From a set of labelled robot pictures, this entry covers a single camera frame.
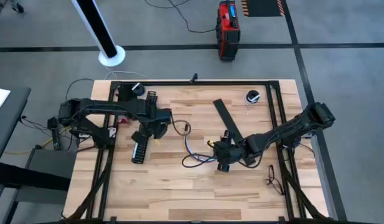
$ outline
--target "concrete floor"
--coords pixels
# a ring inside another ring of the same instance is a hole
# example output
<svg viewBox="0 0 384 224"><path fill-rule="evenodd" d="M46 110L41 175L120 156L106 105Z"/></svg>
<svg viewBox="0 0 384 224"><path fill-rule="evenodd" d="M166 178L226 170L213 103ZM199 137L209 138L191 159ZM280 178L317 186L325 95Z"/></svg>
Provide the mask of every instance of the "concrete floor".
<svg viewBox="0 0 384 224"><path fill-rule="evenodd" d="M174 10L155 9L141 0L96 1L117 44L215 43L213 33L187 32ZM150 1L166 5L165 0ZM212 29L218 2L192 0L180 9L192 29ZM384 42L384 0L288 4L300 43ZM0 47L94 45L70 1L26 0L22 5L26 9L22 15L9 4L2 10ZM291 43L283 17L240 16L240 24L243 43ZM45 123L57 114L70 82L103 79L107 74L97 53L0 53L0 86L31 87L24 115ZM326 103L337 118L325 138L348 219L384 223L384 49L306 49L302 56L315 99ZM150 78L190 78L194 73L200 78L292 78L303 105L307 103L292 49L243 49L232 63L219 61L216 50L127 51L125 63L115 70ZM119 78L139 77L119 74ZM88 97L90 92L91 83L80 82L69 96ZM25 151L45 140L42 133L18 125L6 150ZM27 158L4 155L1 162L24 166ZM0 201L0 222L11 194L5 190ZM62 209L63 205L21 203L13 223L58 220Z"/></svg>

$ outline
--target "yellow cable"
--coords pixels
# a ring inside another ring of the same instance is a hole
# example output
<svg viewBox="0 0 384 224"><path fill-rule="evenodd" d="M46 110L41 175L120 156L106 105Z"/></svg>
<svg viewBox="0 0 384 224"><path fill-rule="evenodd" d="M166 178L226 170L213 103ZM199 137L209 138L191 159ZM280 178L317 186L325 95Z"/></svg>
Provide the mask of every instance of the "yellow cable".
<svg viewBox="0 0 384 224"><path fill-rule="evenodd" d="M59 134L62 134L64 131L66 130L69 130L71 127L67 127L67 128L63 128L61 131L59 131ZM45 146L47 146L50 142L52 142L53 139L49 139L48 141L44 142L41 147L42 148L45 148ZM17 156L17 155L24 155L24 154L27 154L27 153L30 153L31 151L27 151L27 152L4 152L5 154L9 154L9 155L13 155L13 156Z"/></svg>

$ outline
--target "red portable power station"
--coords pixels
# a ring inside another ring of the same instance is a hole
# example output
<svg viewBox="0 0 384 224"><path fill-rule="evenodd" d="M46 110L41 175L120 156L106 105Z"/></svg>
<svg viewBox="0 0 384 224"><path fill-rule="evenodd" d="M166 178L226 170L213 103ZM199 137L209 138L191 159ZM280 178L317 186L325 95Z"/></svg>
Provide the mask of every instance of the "red portable power station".
<svg viewBox="0 0 384 224"><path fill-rule="evenodd" d="M240 41L240 26L234 1L226 0L219 4L215 30L217 31L219 58L223 61L234 60Z"/></svg>

